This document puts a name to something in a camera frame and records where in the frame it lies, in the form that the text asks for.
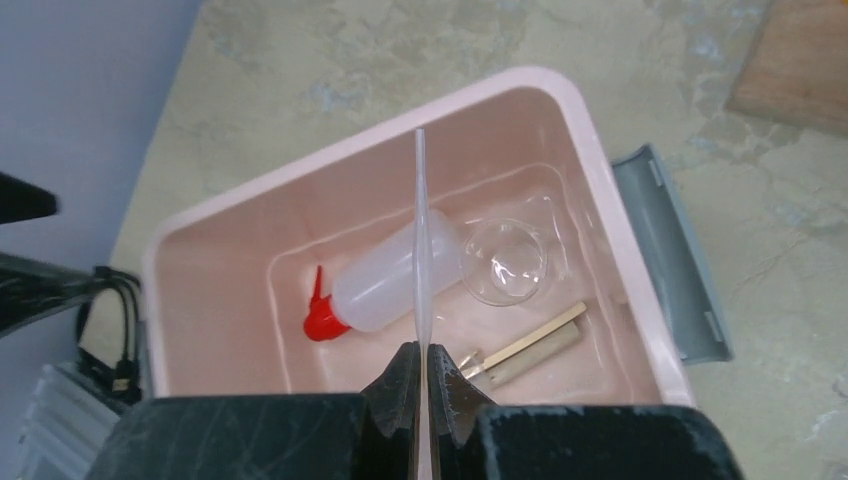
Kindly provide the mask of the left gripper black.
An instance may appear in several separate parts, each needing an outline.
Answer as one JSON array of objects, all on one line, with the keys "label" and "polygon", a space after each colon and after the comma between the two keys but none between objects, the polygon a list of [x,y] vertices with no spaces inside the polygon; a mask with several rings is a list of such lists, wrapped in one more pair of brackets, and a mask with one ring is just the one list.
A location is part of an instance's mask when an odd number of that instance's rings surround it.
[{"label": "left gripper black", "polygon": [[[1,175],[1,223],[41,219],[59,212],[52,192],[6,173]],[[88,273],[56,264],[1,254],[1,335],[3,337],[43,318],[92,302],[101,292],[115,289],[123,297],[127,325],[140,319],[140,281],[106,266]]]}]

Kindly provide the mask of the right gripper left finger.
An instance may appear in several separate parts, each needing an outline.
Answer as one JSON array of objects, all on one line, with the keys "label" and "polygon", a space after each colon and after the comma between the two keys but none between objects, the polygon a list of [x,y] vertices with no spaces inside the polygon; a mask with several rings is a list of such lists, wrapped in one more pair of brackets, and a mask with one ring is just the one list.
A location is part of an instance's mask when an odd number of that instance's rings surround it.
[{"label": "right gripper left finger", "polygon": [[170,397],[115,425],[90,479],[412,479],[420,346],[354,393]]}]

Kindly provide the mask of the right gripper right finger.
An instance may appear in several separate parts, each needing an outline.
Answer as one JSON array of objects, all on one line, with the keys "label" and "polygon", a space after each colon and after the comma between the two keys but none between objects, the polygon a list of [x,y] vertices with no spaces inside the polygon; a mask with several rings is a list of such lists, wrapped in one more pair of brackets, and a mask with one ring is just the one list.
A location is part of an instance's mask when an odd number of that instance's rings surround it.
[{"label": "right gripper right finger", "polygon": [[427,350],[437,479],[741,479],[718,428],[678,405],[499,405]]}]

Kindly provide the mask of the wooden stick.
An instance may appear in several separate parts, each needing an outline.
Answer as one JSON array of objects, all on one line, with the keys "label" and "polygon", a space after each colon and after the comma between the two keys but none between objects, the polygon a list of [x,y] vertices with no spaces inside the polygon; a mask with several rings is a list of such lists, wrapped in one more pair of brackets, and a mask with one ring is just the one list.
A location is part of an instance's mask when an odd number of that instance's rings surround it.
[{"label": "wooden stick", "polygon": [[458,369],[469,382],[480,386],[501,387],[527,373],[581,338],[575,320],[587,310],[578,302],[555,319],[494,354],[482,358],[481,351],[467,355]]}]

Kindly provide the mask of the white squeeze bottle red cap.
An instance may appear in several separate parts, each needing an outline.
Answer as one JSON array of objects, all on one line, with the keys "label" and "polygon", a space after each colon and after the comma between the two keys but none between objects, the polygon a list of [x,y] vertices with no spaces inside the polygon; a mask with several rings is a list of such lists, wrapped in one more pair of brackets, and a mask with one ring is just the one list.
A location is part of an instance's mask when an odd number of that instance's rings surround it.
[{"label": "white squeeze bottle red cap", "polygon": [[[460,281],[461,242],[455,225],[435,209],[430,211],[433,260],[431,285],[438,294]],[[303,331],[313,341],[328,341],[350,330],[377,332],[406,315],[413,299],[414,225],[408,224],[331,279],[322,293],[323,268],[318,267]]]}]

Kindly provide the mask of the clear plastic pipette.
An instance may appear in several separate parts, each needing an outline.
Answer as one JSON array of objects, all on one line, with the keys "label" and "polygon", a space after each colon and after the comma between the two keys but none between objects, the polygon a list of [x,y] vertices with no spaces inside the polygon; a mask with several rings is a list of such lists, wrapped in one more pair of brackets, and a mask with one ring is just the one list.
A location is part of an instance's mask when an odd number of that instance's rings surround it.
[{"label": "clear plastic pipette", "polygon": [[432,336],[433,308],[429,198],[427,187],[426,137],[423,128],[415,130],[415,221],[413,243],[413,290],[416,336],[420,347],[420,402],[418,435],[418,479],[432,479],[430,407],[427,382],[427,351]]}]

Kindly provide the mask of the pink plastic bin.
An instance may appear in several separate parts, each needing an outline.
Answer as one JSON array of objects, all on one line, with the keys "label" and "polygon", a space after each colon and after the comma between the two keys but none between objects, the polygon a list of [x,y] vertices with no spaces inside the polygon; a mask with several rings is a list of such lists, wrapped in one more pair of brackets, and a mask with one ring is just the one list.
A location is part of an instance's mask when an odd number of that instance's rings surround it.
[{"label": "pink plastic bin", "polygon": [[493,307],[462,279],[434,300],[432,340],[459,365],[578,302],[580,340],[498,388],[503,403],[672,403],[685,366],[734,352],[706,259],[651,146],[606,157],[579,90],[517,67],[315,152],[165,221],[144,259],[147,339],[159,396],[347,392],[415,337],[413,311],[328,341],[305,335],[348,264],[413,222],[415,138],[426,137],[432,209],[455,225],[536,192],[561,209],[573,279],[535,305]]}]

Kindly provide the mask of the round wooden dowel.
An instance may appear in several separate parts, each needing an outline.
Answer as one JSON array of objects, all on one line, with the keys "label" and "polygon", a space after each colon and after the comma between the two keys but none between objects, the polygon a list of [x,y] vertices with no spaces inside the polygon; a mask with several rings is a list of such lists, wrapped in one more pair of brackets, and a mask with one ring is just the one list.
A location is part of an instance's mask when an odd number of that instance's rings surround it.
[{"label": "round wooden dowel", "polygon": [[561,353],[580,340],[579,327],[567,323],[542,336],[537,332],[528,334],[484,360],[485,372],[491,386],[502,387],[517,379],[533,368],[541,365],[550,357]]}]

